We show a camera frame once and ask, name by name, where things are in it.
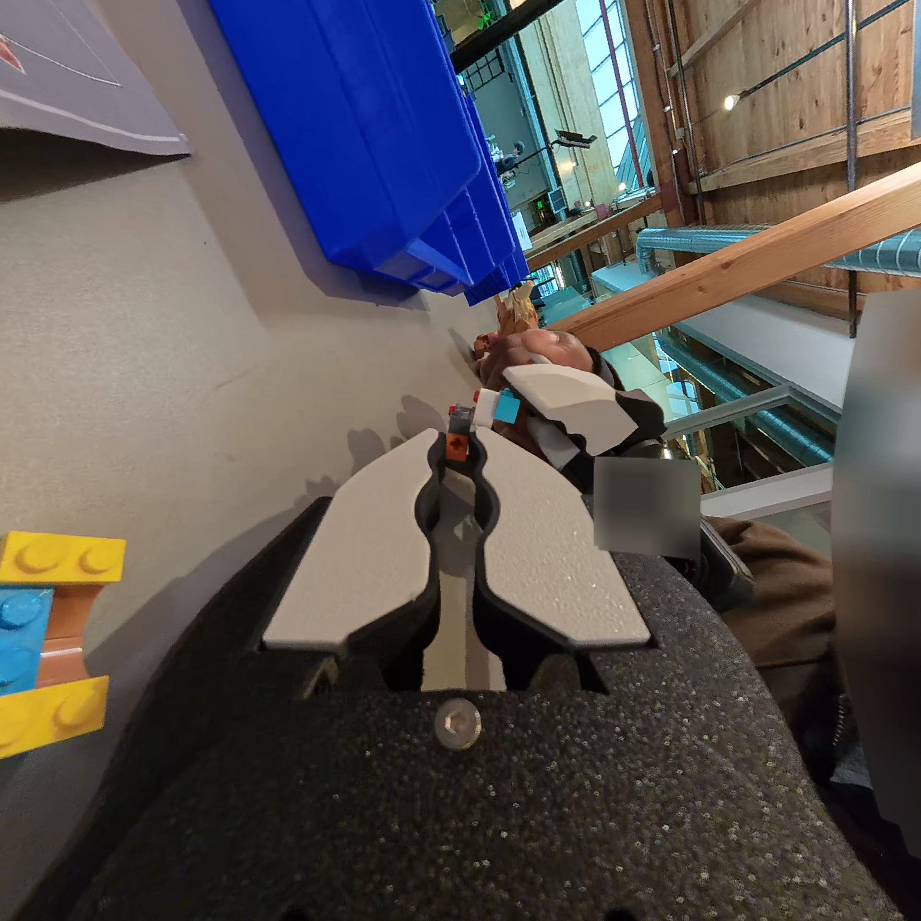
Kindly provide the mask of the person's brown hooded jacket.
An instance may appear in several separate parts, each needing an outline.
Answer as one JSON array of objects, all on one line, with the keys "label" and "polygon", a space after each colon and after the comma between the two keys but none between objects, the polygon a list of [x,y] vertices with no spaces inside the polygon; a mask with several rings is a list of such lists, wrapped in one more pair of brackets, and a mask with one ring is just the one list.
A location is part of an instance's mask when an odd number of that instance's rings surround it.
[{"label": "person's brown hooded jacket", "polygon": [[829,658],[762,670],[788,721],[827,811],[872,869],[885,869],[901,844],[879,813],[850,699]]}]

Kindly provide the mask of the black light stand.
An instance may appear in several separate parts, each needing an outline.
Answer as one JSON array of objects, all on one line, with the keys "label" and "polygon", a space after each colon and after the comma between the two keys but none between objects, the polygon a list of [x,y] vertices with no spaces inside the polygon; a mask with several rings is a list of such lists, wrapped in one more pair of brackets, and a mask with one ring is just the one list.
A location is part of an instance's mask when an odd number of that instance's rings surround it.
[{"label": "black light stand", "polygon": [[556,138],[554,140],[552,140],[549,144],[539,148],[534,153],[520,158],[517,161],[516,168],[521,168],[526,162],[536,156],[540,156],[544,153],[549,154],[555,146],[586,150],[590,149],[597,140],[597,135],[585,136],[579,132],[570,132],[563,129],[556,129]]}]

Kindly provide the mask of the brown tan toy figure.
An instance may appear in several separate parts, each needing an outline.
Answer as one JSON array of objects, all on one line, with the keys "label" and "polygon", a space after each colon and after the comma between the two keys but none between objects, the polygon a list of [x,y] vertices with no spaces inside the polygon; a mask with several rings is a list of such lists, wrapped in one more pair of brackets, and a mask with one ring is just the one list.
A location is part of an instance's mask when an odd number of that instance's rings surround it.
[{"label": "brown tan toy figure", "polygon": [[539,327],[536,307],[531,302],[533,288],[534,282],[529,279],[516,284],[504,295],[494,295],[496,332],[476,337],[472,347],[475,361],[481,362],[499,340]]}]

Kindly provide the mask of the multicoloured toy brick assembly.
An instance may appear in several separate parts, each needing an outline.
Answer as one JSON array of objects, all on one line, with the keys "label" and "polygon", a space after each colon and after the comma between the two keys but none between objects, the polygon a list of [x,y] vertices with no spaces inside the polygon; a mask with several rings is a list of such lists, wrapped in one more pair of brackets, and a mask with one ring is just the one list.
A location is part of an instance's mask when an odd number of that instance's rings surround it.
[{"label": "multicoloured toy brick assembly", "polygon": [[109,676],[85,662],[86,623],[122,578],[123,539],[10,531],[1,546],[1,758],[102,728]]}]

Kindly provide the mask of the silver air duct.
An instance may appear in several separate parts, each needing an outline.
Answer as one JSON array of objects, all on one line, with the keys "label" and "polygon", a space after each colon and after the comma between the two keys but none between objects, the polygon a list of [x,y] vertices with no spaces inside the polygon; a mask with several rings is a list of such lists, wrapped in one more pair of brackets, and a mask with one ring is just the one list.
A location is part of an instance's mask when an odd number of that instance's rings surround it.
[{"label": "silver air duct", "polygon": [[[648,227],[638,234],[638,265],[644,274],[658,272],[659,269],[654,268],[656,250],[708,255],[755,236],[770,227],[768,224]],[[919,279],[920,230],[916,228],[889,237],[841,259],[826,262],[823,266]]]},{"label": "silver air duct", "polygon": [[722,355],[706,358],[670,331],[658,332],[655,341],[696,394],[708,392],[716,400],[716,419],[702,429],[727,423],[745,435],[759,433],[802,467],[834,459],[837,417],[831,411],[810,405],[791,385],[752,379]]}]

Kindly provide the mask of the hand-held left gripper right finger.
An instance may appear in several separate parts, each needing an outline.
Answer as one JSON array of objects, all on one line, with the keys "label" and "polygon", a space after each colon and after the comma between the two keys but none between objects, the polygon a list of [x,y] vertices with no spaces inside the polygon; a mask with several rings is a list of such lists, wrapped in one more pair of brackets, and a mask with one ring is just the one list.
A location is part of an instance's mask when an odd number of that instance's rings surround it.
[{"label": "hand-held left gripper right finger", "polygon": [[471,438],[476,549],[473,619],[506,677],[550,655],[640,649],[651,632],[612,556],[594,544],[581,493],[496,432]]}]

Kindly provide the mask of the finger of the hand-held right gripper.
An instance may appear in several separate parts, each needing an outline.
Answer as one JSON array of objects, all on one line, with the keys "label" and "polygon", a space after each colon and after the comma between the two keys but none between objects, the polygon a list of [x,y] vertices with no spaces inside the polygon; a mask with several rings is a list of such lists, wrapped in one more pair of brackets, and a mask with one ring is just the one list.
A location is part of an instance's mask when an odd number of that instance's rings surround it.
[{"label": "finger of the hand-held right gripper", "polygon": [[541,454],[557,471],[562,471],[581,454],[581,449],[551,421],[530,417],[527,430]]},{"label": "finger of the hand-held right gripper", "polygon": [[504,376],[530,417],[553,422],[581,454],[619,452],[666,431],[662,408],[643,391],[616,390],[591,373],[537,363],[508,367]]}]

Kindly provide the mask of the person's right forearm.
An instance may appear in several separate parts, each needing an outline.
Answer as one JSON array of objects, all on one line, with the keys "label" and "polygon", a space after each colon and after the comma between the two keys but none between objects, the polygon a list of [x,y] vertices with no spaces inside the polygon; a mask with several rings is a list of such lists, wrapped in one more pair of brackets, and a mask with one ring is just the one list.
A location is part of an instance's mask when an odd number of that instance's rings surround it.
[{"label": "person's right forearm", "polygon": [[758,520],[708,523],[750,571],[754,594],[723,619],[758,669],[799,666],[834,651],[831,560]]}]

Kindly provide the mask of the person's right hand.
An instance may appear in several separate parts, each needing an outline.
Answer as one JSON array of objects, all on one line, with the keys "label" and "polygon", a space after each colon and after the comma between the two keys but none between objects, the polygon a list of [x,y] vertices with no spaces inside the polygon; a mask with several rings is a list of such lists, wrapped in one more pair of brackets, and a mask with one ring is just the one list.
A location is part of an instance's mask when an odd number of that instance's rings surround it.
[{"label": "person's right hand", "polygon": [[[532,356],[535,354],[546,358],[551,364],[591,373],[616,390],[623,389],[623,383],[616,370],[597,350],[586,348],[580,339],[570,333],[550,329],[527,330],[497,339],[491,345],[488,354],[476,363],[476,373],[481,385],[490,390],[503,390],[508,384],[504,376],[506,368],[533,364]],[[497,422],[494,423],[493,430],[546,461],[546,455],[527,429],[529,418],[528,411],[520,409],[513,424]],[[572,464],[575,466],[571,472],[579,469],[581,465],[586,476],[593,473],[594,462],[588,454],[577,456]]]}]

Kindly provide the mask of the teal grey red brick assembly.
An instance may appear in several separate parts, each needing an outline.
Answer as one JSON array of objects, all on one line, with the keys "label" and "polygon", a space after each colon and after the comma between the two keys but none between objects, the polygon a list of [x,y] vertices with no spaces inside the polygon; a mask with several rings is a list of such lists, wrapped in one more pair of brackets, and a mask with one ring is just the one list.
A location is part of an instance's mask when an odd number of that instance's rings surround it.
[{"label": "teal grey red brick assembly", "polygon": [[480,389],[473,393],[467,403],[451,406],[449,416],[453,413],[468,413],[472,417],[471,434],[479,429],[491,429],[497,422],[512,425],[519,411],[520,400],[510,389]]}]

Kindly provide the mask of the grey desk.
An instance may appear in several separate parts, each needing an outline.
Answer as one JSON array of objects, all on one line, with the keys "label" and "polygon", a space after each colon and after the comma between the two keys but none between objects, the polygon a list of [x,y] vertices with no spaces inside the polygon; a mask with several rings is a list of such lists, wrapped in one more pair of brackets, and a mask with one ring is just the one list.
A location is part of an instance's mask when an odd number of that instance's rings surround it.
[{"label": "grey desk", "polygon": [[[440,460],[494,297],[323,254],[210,2],[91,2],[190,141],[2,140],[2,535],[121,540],[86,616],[103,726],[2,760],[2,919],[324,919],[375,891],[342,841],[467,792],[434,740],[470,678],[473,474]],[[421,460],[421,678],[270,650],[333,500]],[[442,789],[438,784],[446,785]]]}]

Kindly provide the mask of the wooden ceiling beam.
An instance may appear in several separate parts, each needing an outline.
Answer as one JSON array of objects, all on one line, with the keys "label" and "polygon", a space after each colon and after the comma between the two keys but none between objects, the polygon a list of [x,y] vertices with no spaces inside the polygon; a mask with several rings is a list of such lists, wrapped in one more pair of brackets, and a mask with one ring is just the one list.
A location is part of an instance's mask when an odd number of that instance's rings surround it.
[{"label": "wooden ceiling beam", "polygon": [[920,224],[920,165],[768,227],[552,326],[605,351]]}]

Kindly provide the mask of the grey instruction booklet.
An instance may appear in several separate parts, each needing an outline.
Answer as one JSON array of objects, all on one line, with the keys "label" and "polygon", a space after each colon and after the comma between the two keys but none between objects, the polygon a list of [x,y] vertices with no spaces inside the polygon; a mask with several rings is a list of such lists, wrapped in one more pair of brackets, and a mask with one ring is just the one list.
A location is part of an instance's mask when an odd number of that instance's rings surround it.
[{"label": "grey instruction booklet", "polygon": [[1,128],[190,155],[153,88],[83,2],[1,3]]}]

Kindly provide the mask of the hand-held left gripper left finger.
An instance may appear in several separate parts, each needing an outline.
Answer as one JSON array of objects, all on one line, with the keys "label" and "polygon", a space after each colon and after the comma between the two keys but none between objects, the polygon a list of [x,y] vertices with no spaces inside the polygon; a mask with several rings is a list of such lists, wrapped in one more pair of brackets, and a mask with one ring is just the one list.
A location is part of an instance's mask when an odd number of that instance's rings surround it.
[{"label": "hand-held left gripper left finger", "polygon": [[367,657],[384,677],[421,677],[440,622],[433,532],[441,433],[429,428],[331,498],[265,628],[270,651]]}]

